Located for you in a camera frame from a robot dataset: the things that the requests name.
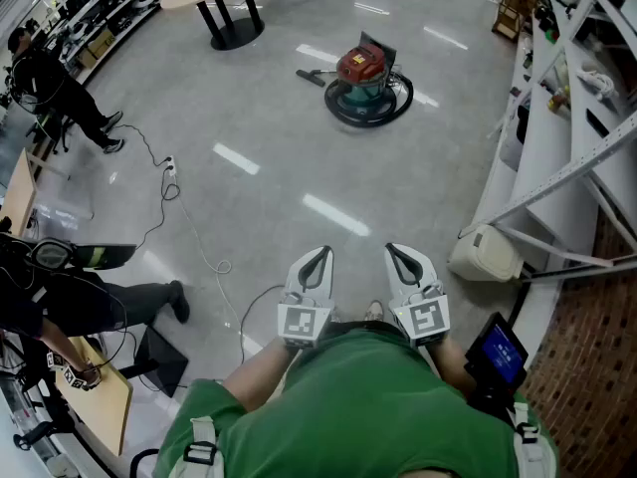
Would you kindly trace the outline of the cardboard box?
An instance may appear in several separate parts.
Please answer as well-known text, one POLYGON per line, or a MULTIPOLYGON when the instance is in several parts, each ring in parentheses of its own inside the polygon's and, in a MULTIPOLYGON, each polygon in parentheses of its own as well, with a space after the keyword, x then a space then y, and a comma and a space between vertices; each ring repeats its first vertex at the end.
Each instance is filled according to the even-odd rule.
POLYGON ((88 42, 80 51, 78 54, 80 64, 86 69, 92 69, 114 42, 114 34, 109 28, 104 28, 98 36, 88 42))

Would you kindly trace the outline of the wooden desk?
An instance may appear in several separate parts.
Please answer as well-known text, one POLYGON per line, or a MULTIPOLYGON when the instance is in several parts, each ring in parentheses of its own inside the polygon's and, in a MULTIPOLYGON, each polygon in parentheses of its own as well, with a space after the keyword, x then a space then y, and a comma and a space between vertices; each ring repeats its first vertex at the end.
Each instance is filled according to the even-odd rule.
POLYGON ((84 337, 70 338, 84 360, 100 366, 101 382, 90 390, 68 384, 62 371, 56 372, 56 387, 69 407, 93 435, 114 456, 122 453, 133 387, 84 337))
POLYGON ((10 233, 21 237, 32 214, 37 193, 27 151, 23 149, 11 175, 7 191, 0 208, 0 220, 11 220, 10 233))

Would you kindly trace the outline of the black floor nozzle with tube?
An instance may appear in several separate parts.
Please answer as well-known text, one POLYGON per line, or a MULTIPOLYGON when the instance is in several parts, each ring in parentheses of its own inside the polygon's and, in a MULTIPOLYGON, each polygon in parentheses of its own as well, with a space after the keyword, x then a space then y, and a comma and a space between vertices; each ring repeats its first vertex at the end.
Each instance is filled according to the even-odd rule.
POLYGON ((332 81, 337 80, 336 70, 321 70, 321 69, 310 70, 310 71, 296 70, 296 75, 299 78, 305 81, 308 81, 312 83, 313 85, 316 85, 320 88, 323 88, 326 86, 326 80, 324 79, 324 77, 330 77, 332 81))

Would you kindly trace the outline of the green shirt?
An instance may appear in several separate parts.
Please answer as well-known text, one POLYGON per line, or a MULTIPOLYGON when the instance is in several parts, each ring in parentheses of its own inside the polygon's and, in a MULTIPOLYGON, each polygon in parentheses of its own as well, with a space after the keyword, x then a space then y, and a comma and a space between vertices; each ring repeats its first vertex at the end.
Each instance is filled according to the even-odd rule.
POLYGON ((356 330, 299 350, 250 412, 224 380, 191 384, 152 478, 558 476, 554 443, 521 396, 511 427, 403 338, 356 330))

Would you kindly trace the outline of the red vacuum cleaner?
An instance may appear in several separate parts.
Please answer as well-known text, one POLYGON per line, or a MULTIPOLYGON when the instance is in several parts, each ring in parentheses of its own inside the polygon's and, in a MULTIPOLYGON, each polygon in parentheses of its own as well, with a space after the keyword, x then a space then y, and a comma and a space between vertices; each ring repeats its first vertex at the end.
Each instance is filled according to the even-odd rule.
POLYGON ((337 80, 325 89, 327 109, 341 122, 374 128, 402 117, 414 100, 412 82, 385 65, 383 51, 359 44, 336 64, 337 80))

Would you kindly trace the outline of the white metal shelf rack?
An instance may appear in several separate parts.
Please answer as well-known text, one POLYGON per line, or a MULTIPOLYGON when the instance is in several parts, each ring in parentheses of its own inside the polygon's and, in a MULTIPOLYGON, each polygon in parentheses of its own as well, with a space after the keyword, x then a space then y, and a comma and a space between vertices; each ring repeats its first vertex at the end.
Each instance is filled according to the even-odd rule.
POLYGON ((510 316, 530 356, 545 336, 566 279, 637 268, 637 0, 537 0, 517 42, 512 87, 492 136, 491 169, 472 222, 521 253, 510 316), (552 94, 569 86, 570 108, 552 94), (518 171, 499 158, 530 108, 518 171))

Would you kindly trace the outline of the cream waste bin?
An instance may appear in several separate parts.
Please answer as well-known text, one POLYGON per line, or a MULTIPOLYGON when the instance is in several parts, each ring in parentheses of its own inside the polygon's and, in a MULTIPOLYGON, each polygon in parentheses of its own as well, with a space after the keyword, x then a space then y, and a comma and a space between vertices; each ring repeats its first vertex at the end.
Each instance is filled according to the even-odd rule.
POLYGON ((464 280, 499 283, 517 279, 523 264, 515 245, 489 225, 460 238, 447 261, 448 269, 464 280))

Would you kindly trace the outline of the black office chair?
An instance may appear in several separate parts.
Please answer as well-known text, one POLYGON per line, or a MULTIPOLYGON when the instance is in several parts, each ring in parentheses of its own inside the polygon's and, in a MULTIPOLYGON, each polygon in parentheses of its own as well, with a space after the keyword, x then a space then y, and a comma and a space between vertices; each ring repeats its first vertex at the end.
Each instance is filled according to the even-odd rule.
POLYGON ((71 118, 64 117, 55 110, 48 110, 43 114, 35 115, 35 122, 28 128, 25 136, 32 136, 34 143, 47 138, 53 144, 54 154, 58 153, 59 145, 62 146, 64 152, 68 152, 66 134, 74 123, 71 118))

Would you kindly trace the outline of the black screen with green stripe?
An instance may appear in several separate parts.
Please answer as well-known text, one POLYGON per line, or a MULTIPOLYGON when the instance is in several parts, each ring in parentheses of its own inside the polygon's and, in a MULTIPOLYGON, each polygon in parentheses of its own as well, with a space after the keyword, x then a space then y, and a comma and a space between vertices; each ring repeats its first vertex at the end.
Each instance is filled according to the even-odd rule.
POLYGON ((83 269, 116 269, 123 266, 135 251, 134 244, 75 245, 71 265, 83 269))

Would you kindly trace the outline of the black chest screen device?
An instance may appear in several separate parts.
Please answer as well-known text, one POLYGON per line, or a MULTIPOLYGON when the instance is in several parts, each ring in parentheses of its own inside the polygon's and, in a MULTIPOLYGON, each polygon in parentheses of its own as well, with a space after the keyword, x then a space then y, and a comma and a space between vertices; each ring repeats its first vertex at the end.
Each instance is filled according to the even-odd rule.
POLYGON ((511 427, 515 426, 515 393, 527 377, 528 352, 500 314, 492 314, 465 354, 465 371, 476 387, 469 404, 511 427))

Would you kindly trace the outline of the wooden rack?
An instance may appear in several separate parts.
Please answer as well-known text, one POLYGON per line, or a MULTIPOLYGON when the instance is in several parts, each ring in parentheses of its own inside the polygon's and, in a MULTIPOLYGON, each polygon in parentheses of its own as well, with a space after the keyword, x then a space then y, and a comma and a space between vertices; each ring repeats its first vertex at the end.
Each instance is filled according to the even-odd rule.
POLYGON ((516 41, 536 4, 537 0, 501 0, 498 4, 492 32, 511 41, 516 41))

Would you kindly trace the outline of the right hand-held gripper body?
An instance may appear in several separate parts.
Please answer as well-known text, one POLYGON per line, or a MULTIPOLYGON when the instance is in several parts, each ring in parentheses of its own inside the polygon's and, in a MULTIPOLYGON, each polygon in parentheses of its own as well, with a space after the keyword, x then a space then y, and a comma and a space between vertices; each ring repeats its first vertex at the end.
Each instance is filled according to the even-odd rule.
POLYGON ((392 315, 413 349, 443 340, 451 326, 448 298, 440 280, 393 301, 392 315))

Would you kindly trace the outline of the person's left forearm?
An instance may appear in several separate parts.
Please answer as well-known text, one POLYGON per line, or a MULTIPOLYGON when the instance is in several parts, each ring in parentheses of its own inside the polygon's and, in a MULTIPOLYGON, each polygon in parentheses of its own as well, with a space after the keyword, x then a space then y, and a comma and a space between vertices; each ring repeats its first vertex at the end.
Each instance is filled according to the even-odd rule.
POLYGON ((222 385, 248 411, 263 406, 273 395, 299 353, 279 337, 235 369, 222 385))

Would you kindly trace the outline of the black shorts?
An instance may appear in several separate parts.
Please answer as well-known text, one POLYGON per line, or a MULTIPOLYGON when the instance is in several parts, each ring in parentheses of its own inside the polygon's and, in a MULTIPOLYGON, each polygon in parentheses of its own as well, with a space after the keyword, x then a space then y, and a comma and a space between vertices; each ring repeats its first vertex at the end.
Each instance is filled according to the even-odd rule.
POLYGON ((404 337, 403 333, 398 328, 389 323, 384 321, 368 320, 346 323, 330 322, 323 335, 326 338, 335 338, 356 330, 373 332, 379 335, 392 335, 399 339, 404 337))

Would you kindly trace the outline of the grey soft bag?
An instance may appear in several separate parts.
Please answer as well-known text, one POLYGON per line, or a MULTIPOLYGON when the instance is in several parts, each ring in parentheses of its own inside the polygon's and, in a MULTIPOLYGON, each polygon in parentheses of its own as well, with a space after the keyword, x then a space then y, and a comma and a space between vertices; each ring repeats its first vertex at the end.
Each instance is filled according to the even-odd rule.
POLYGON ((524 144, 515 135, 506 137, 500 146, 500 161, 513 171, 518 171, 523 149, 524 144))

